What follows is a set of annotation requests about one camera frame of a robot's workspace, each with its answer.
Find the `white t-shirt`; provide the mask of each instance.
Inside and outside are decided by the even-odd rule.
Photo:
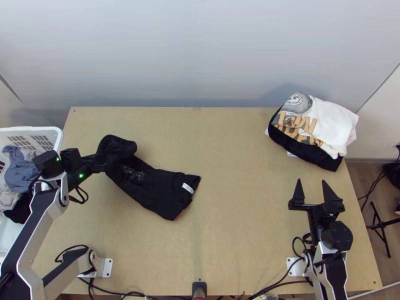
[[[345,156],[347,146],[356,140],[358,120],[358,115],[338,104],[294,93],[272,124],[296,141],[317,145],[337,159]]]

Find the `black folded shirt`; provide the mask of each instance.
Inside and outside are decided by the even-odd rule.
[[[134,156],[134,141],[106,135],[95,155],[87,156],[90,164],[105,164],[105,174],[126,194],[144,208],[173,221],[192,201],[200,177],[155,169]]]

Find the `white wall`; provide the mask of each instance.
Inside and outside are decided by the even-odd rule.
[[[400,61],[398,0],[2,0],[0,74],[30,108],[358,109]]]
[[[43,111],[29,109],[0,80],[0,128],[11,126],[50,126]]]
[[[400,144],[400,66],[357,113],[357,140],[348,158],[397,158]]]

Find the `table surface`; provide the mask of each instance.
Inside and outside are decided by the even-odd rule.
[[[174,221],[141,207],[105,174],[81,187],[85,205],[71,202],[50,228],[33,268],[55,267],[63,249],[87,244],[113,258],[110,278],[95,284],[147,295],[190,295],[193,281],[206,281],[209,295],[247,295],[280,279],[292,239],[309,232],[307,214],[289,211],[301,179],[308,204],[323,202],[321,180],[343,198],[339,216],[352,231],[348,291],[382,287],[374,253],[343,162],[323,170],[287,152],[265,135],[273,108],[73,107],[62,149],[96,152],[107,134],[137,143],[136,156],[156,169],[201,176],[192,203]],[[300,278],[288,278],[287,281]],[[86,294],[79,280],[64,291]],[[307,284],[276,289],[312,293]]]

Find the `white laundry basket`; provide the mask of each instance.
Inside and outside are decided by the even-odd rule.
[[[3,153],[6,145],[18,146],[22,149],[60,151],[63,131],[57,127],[8,127],[0,128],[0,177],[4,176],[10,160],[9,154]],[[0,263],[13,245],[23,225],[16,224],[0,213]]]

